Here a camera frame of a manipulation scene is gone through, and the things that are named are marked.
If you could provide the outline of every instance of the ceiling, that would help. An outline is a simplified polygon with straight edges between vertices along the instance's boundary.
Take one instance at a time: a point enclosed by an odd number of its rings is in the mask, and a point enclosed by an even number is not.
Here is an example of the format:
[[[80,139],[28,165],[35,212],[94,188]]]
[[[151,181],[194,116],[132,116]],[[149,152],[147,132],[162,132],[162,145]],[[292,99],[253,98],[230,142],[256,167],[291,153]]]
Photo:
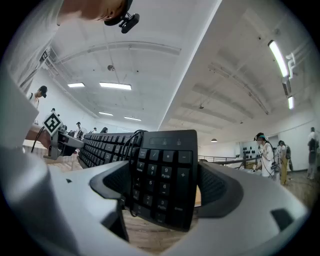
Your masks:
[[[224,0],[159,129],[195,129],[198,144],[209,145],[226,128],[288,109],[270,40],[284,57],[300,48],[290,84],[295,106],[308,101],[306,67],[318,53],[304,27],[278,1]]]
[[[283,56],[296,51],[292,95],[296,106],[309,100],[316,48],[277,0],[136,0],[130,13],[140,22],[127,34],[73,20],[52,41],[50,76],[95,118],[111,113],[130,128],[124,116],[134,117],[151,131],[195,129],[199,145],[219,134],[226,142],[224,129],[288,108],[270,40]],[[67,86],[79,82],[85,87]]]
[[[67,22],[52,41],[48,72],[95,118],[125,121],[130,128],[135,121],[124,116],[134,117],[157,130],[176,89],[170,83],[174,67],[198,40],[189,39],[188,30],[199,33],[213,6],[212,0],[136,0],[130,13],[139,13],[140,21],[127,34],[101,22]],[[203,8],[207,11],[199,16]],[[111,64],[115,71],[108,70]],[[85,87],[67,86],[80,82]],[[99,82],[130,84],[132,90],[102,88]]]

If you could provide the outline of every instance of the black keyboard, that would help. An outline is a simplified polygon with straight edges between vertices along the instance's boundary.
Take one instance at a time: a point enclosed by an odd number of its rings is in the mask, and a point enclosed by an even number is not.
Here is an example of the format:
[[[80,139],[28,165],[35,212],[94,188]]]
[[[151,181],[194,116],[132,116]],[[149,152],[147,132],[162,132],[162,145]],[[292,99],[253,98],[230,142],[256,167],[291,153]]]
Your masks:
[[[198,144],[195,130],[153,131],[138,136],[134,147],[124,144],[132,133],[84,136],[78,161],[83,168],[119,161],[131,155],[133,212],[160,226],[190,228],[197,187]]]

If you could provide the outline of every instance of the yellow pants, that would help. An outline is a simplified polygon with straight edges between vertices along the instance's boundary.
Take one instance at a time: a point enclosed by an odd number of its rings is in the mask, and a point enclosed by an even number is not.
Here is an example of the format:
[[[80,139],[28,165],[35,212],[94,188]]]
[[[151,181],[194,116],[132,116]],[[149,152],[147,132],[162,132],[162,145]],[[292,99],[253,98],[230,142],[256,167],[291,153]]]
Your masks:
[[[282,158],[282,165],[281,165],[281,184],[286,184],[287,181],[287,165],[288,165],[288,159],[286,157]]]

